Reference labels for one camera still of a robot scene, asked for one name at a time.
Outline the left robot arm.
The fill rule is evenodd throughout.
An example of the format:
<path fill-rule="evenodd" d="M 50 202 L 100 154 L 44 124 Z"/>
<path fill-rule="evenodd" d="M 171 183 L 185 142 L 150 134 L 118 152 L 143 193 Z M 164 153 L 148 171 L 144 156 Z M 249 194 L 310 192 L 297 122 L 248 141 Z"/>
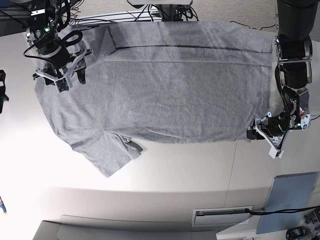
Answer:
<path fill-rule="evenodd" d="M 268 112 L 256 118 L 247 130 L 250 140 L 266 140 L 269 155 L 280 158 L 288 132 L 306 130 L 312 117 L 309 111 L 309 90 L 312 83 L 313 30 L 319 2 L 317 0 L 277 1 L 277 65 L 274 76 L 283 102 L 283 111 L 273 116 Z"/>

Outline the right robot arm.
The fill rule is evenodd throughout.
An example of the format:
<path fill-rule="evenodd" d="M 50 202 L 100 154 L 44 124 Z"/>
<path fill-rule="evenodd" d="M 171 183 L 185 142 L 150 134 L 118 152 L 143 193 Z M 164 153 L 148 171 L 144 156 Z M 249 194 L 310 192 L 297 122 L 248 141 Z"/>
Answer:
<path fill-rule="evenodd" d="M 59 33 L 75 19 L 72 11 L 79 5 L 78 0 L 33 0 L 29 5 L 30 22 L 26 29 L 28 51 L 35 55 L 23 53 L 26 58 L 43 61 L 44 66 L 38 68 L 33 78 L 42 77 L 46 85 L 53 85 L 58 92 L 72 88 L 72 76 L 77 75 L 80 84 L 86 84 L 85 56 L 91 49 L 81 49 L 70 53 L 68 48 L 83 39 L 80 30 L 73 30 L 63 38 Z"/>

